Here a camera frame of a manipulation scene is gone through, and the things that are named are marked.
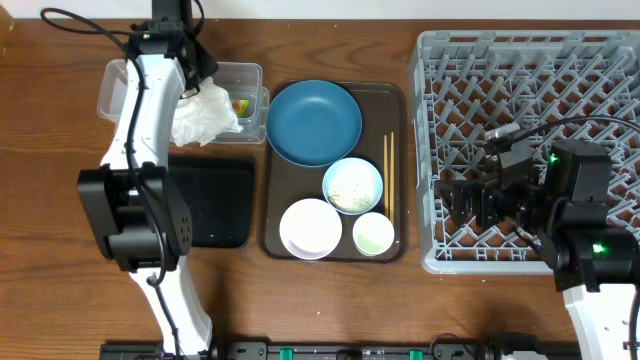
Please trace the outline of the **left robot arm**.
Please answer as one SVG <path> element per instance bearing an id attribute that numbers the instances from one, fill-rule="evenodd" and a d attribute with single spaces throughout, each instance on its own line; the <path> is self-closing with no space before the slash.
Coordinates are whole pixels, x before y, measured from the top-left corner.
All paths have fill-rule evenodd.
<path id="1" fill-rule="evenodd" d="M 154 18 L 122 48 L 123 110 L 99 167 L 79 174 L 80 199 L 101 254 L 129 274 L 152 308 L 164 336 L 157 356 L 218 359 L 214 326 L 187 265 L 190 209 L 168 170 L 176 107 L 206 58 L 179 17 Z"/>

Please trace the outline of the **rice food scraps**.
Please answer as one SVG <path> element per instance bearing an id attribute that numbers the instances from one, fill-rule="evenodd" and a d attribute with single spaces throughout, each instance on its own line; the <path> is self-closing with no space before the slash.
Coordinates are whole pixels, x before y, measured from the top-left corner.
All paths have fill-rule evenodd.
<path id="1" fill-rule="evenodd" d="M 328 186 L 329 201 L 345 213 L 366 212 L 376 197 L 375 184 L 368 178 L 339 176 Z"/>

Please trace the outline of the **white tissue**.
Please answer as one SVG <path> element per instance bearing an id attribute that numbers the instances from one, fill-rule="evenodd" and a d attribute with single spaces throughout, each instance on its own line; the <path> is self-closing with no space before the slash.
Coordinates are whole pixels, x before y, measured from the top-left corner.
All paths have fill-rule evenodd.
<path id="1" fill-rule="evenodd" d="M 242 130 L 228 91 L 209 77 L 200 84 L 197 93 L 178 101 L 171 141 L 176 146 L 193 142 L 204 146 L 219 134 L 240 133 Z"/>

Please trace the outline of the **light blue bowl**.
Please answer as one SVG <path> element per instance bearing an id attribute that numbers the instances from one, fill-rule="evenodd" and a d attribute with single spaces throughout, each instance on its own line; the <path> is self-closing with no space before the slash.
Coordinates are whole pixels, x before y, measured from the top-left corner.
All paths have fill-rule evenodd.
<path id="1" fill-rule="evenodd" d="M 378 169 L 361 158 L 345 158 L 332 164 L 324 174 L 322 191 L 327 202 L 345 215 L 372 210 L 383 193 Z"/>

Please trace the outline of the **dark blue plate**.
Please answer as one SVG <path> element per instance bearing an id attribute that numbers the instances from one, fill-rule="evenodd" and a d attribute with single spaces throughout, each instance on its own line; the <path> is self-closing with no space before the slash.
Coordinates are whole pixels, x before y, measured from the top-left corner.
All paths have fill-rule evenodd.
<path id="1" fill-rule="evenodd" d="M 355 98 L 342 86 L 304 80 L 283 88 L 273 99 L 266 135 L 283 159 L 303 167 L 324 167 L 351 152 L 363 129 Z"/>

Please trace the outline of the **yellow green snack wrapper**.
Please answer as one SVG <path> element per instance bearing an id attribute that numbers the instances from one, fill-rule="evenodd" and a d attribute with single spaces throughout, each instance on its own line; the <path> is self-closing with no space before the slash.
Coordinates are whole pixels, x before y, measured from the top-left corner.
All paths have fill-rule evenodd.
<path id="1" fill-rule="evenodd" d="M 232 108 L 238 118 L 241 118 L 245 115 L 245 113 L 248 110 L 249 104 L 250 104 L 250 101 L 247 99 L 239 99 L 239 100 L 231 101 Z"/>

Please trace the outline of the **white cup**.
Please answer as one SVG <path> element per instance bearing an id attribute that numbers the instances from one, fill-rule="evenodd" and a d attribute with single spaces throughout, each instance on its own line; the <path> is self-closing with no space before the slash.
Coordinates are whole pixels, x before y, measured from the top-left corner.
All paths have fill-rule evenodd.
<path id="1" fill-rule="evenodd" d="M 352 229 L 357 250 L 365 256 L 377 256 L 386 252 L 394 242 L 395 232 L 391 221 L 380 213 L 361 215 Z"/>

